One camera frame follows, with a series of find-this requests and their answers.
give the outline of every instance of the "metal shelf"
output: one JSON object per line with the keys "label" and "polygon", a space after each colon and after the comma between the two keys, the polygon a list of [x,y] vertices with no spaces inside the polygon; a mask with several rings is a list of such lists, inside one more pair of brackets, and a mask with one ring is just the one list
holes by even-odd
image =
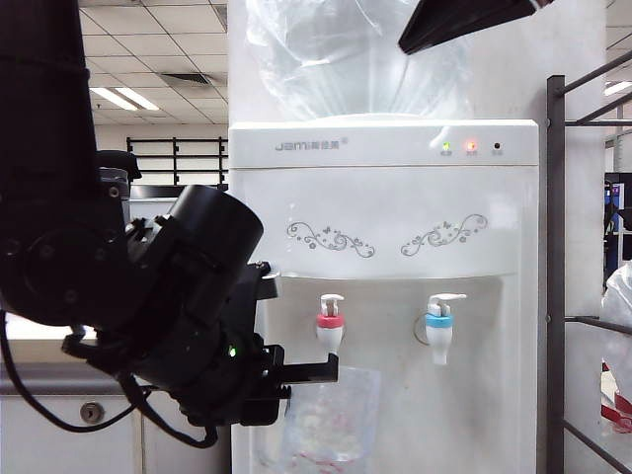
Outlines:
{"label": "metal shelf", "polygon": [[[138,143],[171,143],[171,154],[147,154],[136,155],[139,162],[144,159],[158,159],[158,160],[171,160],[172,166],[168,169],[140,169],[141,173],[147,174],[171,174],[173,175],[173,186],[178,186],[180,182],[180,175],[190,174],[215,174],[218,176],[218,184],[208,184],[209,186],[215,186],[219,189],[226,190],[227,185],[226,174],[228,170],[225,168],[225,160],[228,159],[228,155],[224,153],[226,151],[226,143],[228,140],[218,136],[217,138],[127,138],[127,151],[134,151],[134,144]],[[217,144],[218,153],[200,153],[200,154],[181,154],[181,143],[208,143]],[[217,168],[182,168],[178,166],[179,160],[202,160],[202,159],[215,159],[217,160]]]}
{"label": "metal shelf", "polygon": [[[552,76],[547,82],[547,474],[564,474],[565,431],[568,431],[610,466],[623,474],[632,474],[622,462],[601,448],[564,418],[566,324],[580,323],[632,335],[632,327],[600,321],[595,317],[567,317],[565,307],[565,164],[567,126],[632,126],[632,120],[595,120],[632,101],[632,93],[577,120],[566,120],[565,97],[569,92],[602,74],[632,60],[632,51],[604,64],[581,79],[566,85],[564,76]],[[632,234],[623,231],[623,235]]]}

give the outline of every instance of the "black cable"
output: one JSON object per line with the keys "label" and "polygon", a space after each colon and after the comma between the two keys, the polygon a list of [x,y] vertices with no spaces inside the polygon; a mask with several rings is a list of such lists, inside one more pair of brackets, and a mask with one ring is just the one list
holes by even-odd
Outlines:
{"label": "black cable", "polygon": [[[14,387],[18,394],[24,398],[25,402],[27,402],[34,410],[40,413],[44,418],[53,423],[56,427],[66,430],[72,433],[93,433],[99,430],[103,430],[107,427],[110,427],[114,423],[122,420],[136,408],[134,404],[131,404],[127,409],[120,412],[115,417],[107,420],[106,422],[100,423],[98,425],[93,425],[92,427],[78,427],[75,425],[70,425],[59,418],[57,418],[54,414],[50,412],[48,408],[42,405],[29,391],[29,389],[25,386],[20,378],[20,374],[16,368],[15,362],[13,361],[13,355],[11,354],[11,348],[9,346],[9,339],[7,337],[7,312],[0,309],[0,349],[2,350],[2,358],[4,359],[4,364],[7,369],[7,373],[9,374],[9,378],[13,382]],[[151,392],[147,391],[143,393],[142,389],[139,387],[141,397],[143,401],[145,401],[145,397],[149,396]]]}
{"label": "black cable", "polygon": [[136,406],[138,411],[149,419],[154,425],[160,428],[167,435],[170,435],[191,447],[197,447],[204,449],[213,446],[217,442],[217,431],[215,427],[205,427],[206,436],[202,440],[197,440],[190,437],[188,434],[184,434],[174,430],[165,422],[158,413],[147,403],[145,397],[143,397],[141,387],[136,383],[133,375],[130,373],[121,374],[118,377],[118,383],[123,393],[127,397],[130,404]]}

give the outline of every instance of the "clear plastic cup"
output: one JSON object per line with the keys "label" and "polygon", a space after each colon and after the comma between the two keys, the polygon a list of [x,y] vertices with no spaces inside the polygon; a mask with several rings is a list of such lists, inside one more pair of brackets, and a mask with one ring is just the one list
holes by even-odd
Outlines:
{"label": "clear plastic cup", "polygon": [[298,385],[285,416],[280,472],[362,474],[377,426],[380,374],[340,367],[338,383]]}

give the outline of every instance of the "fluorescent light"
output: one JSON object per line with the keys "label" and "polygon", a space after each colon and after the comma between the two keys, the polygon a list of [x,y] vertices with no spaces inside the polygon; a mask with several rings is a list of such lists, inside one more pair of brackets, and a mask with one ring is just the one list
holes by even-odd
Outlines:
{"label": "fluorescent light", "polygon": [[113,104],[116,104],[117,106],[121,107],[122,109],[125,109],[126,111],[137,111],[138,110],[138,107],[130,104],[123,97],[119,97],[114,92],[109,91],[105,87],[91,87],[90,90],[92,92],[94,92],[95,94],[99,94],[104,99],[109,100]]}
{"label": "fluorescent light", "polygon": [[618,82],[614,84],[613,86],[606,88],[605,91],[603,91],[603,95],[611,96],[612,94],[621,92],[622,90],[627,89],[630,86],[632,86],[632,82],[628,82],[628,81]]}
{"label": "fluorescent light", "polygon": [[117,92],[123,94],[124,96],[126,96],[128,99],[132,99],[133,101],[135,101],[139,106],[147,109],[148,111],[159,111],[160,109],[158,109],[156,106],[154,106],[151,102],[149,102],[147,99],[145,99],[144,97],[142,97],[140,94],[138,94],[137,92],[132,91],[131,89],[129,89],[128,87],[117,87]]}

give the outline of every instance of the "white tap handle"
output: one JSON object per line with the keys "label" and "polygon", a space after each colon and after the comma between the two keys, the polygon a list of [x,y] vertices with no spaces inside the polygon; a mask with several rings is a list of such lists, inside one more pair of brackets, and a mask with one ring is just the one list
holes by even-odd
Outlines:
{"label": "white tap handle", "polygon": [[450,307],[446,301],[455,299],[465,299],[467,294],[440,293],[432,295],[428,300],[428,312],[434,316],[447,315],[450,313]]}
{"label": "white tap handle", "polygon": [[326,316],[338,316],[338,301],[344,300],[345,297],[340,294],[323,294],[320,297],[322,314]]}
{"label": "white tap handle", "polygon": [[443,301],[453,301],[455,299],[465,299],[467,294],[455,294],[455,293],[440,293],[434,294],[428,300],[428,304],[439,304]]}

